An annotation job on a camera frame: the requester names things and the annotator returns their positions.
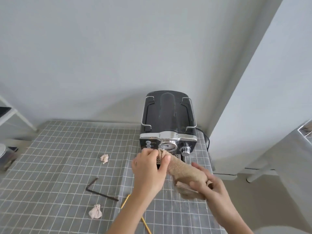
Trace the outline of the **person's left hand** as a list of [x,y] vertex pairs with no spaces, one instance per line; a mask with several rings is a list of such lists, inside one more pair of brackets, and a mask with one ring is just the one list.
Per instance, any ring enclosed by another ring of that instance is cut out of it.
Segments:
[[166,175],[159,174],[159,168],[157,168],[158,150],[144,148],[141,153],[132,161],[132,171],[134,174],[134,187],[136,185],[147,183],[160,183],[164,184]]

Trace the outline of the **person's right hand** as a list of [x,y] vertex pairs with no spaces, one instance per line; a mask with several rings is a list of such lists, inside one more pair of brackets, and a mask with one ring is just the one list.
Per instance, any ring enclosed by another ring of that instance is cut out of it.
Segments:
[[205,197],[209,209],[212,211],[214,208],[222,207],[223,203],[228,200],[228,194],[223,182],[203,166],[200,166],[195,162],[191,162],[191,165],[192,167],[202,171],[210,182],[210,184],[207,185],[207,192],[200,193]]

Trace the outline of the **beige cleaning cloth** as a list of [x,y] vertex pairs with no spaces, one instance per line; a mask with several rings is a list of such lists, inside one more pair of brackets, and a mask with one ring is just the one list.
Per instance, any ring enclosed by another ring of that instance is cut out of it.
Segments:
[[179,193],[181,197],[186,200],[205,200],[205,196],[198,191],[193,190],[189,186],[189,183],[191,181],[199,182],[209,188],[213,188],[213,183],[208,180],[206,174],[203,171],[183,162],[181,159],[178,159],[168,151],[158,149],[159,160],[162,160],[167,154],[171,157],[170,163],[167,167],[167,174],[172,177],[177,193]]

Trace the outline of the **person's right forearm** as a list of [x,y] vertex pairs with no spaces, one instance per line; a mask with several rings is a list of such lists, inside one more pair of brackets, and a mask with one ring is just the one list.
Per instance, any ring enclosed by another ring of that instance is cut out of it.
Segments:
[[227,193],[216,193],[207,198],[216,221],[228,234],[254,234],[234,207]]

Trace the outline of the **person's left forearm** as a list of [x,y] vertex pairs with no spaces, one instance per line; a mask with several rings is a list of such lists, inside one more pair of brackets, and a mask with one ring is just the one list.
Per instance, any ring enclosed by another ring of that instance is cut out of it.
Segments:
[[144,212],[162,186],[160,183],[136,185],[106,234],[134,234]]

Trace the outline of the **black espresso machine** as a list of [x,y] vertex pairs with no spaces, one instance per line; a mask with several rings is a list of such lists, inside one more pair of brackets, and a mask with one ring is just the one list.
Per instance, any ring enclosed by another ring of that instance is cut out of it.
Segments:
[[141,149],[162,149],[185,162],[198,141],[196,128],[187,94],[160,90],[146,95],[139,133]]

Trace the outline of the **yellow pencil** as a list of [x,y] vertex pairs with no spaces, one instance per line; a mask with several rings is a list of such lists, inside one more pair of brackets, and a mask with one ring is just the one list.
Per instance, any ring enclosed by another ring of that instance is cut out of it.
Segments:
[[[122,208],[124,207],[124,205],[126,204],[128,198],[129,198],[130,196],[131,196],[131,194],[128,194],[128,195],[127,195],[127,197],[125,198],[124,202],[122,203],[120,209],[122,209]],[[147,223],[146,223],[146,221],[145,221],[145,219],[144,219],[144,216],[141,217],[141,221],[143,222],[144,227],[145,227],[147,233],[148,233],[148,234],[153,234],[153,233],[151,232],[150,228],[148,227],[148,225],[147,225]]]

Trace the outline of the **white table leg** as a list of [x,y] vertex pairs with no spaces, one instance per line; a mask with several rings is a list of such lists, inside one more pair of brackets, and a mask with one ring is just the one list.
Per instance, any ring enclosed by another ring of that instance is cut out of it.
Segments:
[[277,172],[272,168],[270,164],[263,166],[261,169],[245,169],[249,172],[250,176],[246,178],[248,183],[252,183],[263,175],[277,176]]

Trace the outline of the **black hex key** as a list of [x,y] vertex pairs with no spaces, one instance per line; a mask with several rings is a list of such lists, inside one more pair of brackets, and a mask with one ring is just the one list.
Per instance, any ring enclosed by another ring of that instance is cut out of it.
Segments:
[[94,191],[94,190],[91,189],[91,186],[92,186],[98,179],[99,179],[99,178],[96,177],[93,181],[91,181],[91,183],[89,183],[89,184],[86,186],[85,190],[86,190],[87,192],[89,192],[89,193],[96,194],[96,195],[105,197],[105,198],[107,198],[107,199],[109,199],[109,200],[113,200],[113,201],[115,201],[115,202],[118,202],[119,199],[117,199],[117,198],[115,198],[115,197],[111,197],[111,196],[108,196],[108,195],[99,193],[99,192]]

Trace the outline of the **grey checked tablecloth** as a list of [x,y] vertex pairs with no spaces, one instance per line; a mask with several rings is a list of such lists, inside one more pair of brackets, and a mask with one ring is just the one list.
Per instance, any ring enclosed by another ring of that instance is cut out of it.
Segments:
[[[48,121],[0,175],[0,234],[105,234],[134,186],[138,124]],[[102,164],[100,157],[108,154]],[[91,189],[118,202],[89,193]],[[100,204],[102,217],[88,212]]]

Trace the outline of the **white metal rack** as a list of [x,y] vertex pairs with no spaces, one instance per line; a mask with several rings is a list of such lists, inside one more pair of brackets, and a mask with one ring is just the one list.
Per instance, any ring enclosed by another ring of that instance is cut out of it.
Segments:
[[6,107],[9,107],[10,110],[5,113],[2,117],[0,117],[0,126],[7,122],[12,116],[16,115],[19,117],[28,127],[30,127],[33,131],[38,131],[37,127],[35,127],[25,116],[23,116],[14,106],[12,106],[4,97],[0,95],[0,102]]

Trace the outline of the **metal tin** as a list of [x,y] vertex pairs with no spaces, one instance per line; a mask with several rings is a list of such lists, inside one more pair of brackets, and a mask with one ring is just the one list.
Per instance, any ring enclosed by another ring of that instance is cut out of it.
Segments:
[[17,159],[18,147],[6,146],[0,143],[0,173],[4,173]]

